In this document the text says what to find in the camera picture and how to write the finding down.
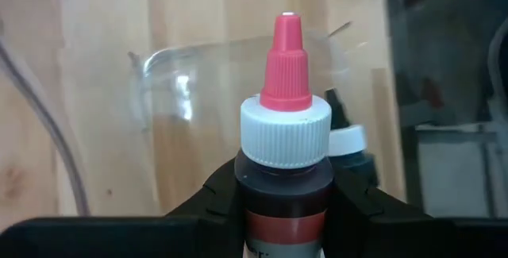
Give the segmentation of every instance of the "dark bottle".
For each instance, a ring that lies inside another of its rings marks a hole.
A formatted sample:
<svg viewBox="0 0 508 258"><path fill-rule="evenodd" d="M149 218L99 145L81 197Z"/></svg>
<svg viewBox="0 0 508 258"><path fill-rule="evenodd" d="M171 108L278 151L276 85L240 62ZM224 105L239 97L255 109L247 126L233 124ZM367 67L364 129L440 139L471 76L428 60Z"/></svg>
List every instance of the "dark bottle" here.
<svg viewBox="0 0 508 258"><path fill-rule="evenodd" d="M316 258L333 170L331 109L309 89L300 17L275 22L264 88L241 105L235 174L244 196L249 257Z"/></svg>
<svg viewBox="0 0 508 258"><path fill-rule="evenodd" d="M356 173L366 179L370 186L379 185L374 156L365 152L364 127L351 125L335 89L325 92L332 108L332 123L329 138L329 159L332 164Z"/></svg>

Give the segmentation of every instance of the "wooden surface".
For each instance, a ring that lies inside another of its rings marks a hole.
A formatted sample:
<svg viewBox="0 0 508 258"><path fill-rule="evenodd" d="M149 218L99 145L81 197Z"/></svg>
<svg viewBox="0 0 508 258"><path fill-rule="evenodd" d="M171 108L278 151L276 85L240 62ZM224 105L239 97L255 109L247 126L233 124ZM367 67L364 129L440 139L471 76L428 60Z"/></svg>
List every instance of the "wooden surface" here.
<svg viewBox="0 0 508 258"><path fill-rule="evenodd" d="M382 188L404 198L383 1L0 0L0 19L6 42L71 126L92 214L162 214L234 156L239 105L260 89L267 36L284 10L302 15L311 68L316 67L311 71L314 92L339 89L350 117L366 127ZM175 75L147 84L139 66L132 66L132 55L143 61L162 48L189 50L184 47L195 48L168 70L189 75L185 104L190 104L191 119L172 105L181 102L167 89L175 85L168 82ZM345 56L330 47L339 47ZM374 70L383 74L374 76ZM207 79L220 89L204 84ZM382 95L379 87L386 87ZM220 108L214 106L215 93L225 96ZM30 114L28 107L11 111ZM33 114L24 116L37 122ZM34 207L30 215L71 214L65 169L48 135L33 128L26 132L39 133L38 146L48 146L33 150L41 162L39 179L54 184L44 196L37 195L41 200L60 197L62 203L50 210ZM0 216L4 225L16 219Z"/></svg>

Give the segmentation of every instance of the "gray wire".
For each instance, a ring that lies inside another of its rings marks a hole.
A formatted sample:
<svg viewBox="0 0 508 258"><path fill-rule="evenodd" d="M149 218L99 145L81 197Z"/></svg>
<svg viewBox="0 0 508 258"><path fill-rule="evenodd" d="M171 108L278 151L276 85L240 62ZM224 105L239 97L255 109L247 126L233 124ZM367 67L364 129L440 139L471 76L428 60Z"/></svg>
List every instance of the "gray wire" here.
<svg viewBox="0 0 508 258"><path fill-rule="evenodd" d="M90 207L88 205L87 193L85 192L83 181L79 176L75 158L72 155L69 145L65 141L64 135L62 134L59 126L56 124L56 121L48 112L46 106L44 106L42 101L39 99L29 81L23 77L23 75L19 72L19 69L9 57L9 54L7 53L7 50L1 40L0 69L7 74L21 94L25 96L30 106L42 121L48 133L51 135L51 138L62 157L67 173L69 174L78 214L82 216L89 216Z"/></svg>

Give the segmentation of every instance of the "pink nozzle tip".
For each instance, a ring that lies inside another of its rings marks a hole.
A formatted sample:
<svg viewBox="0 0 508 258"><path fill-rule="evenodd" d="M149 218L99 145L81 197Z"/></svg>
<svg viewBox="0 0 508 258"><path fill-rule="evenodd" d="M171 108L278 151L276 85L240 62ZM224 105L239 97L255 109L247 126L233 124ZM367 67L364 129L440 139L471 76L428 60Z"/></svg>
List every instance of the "pink nozzle tip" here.
<svg viewBox="0 0 508 258"><path fill-rule="evenodd" d="M295 13L283 13L275 20L260 100L262 106L277 111L301 111L312 105L302 24Z"/></svg>

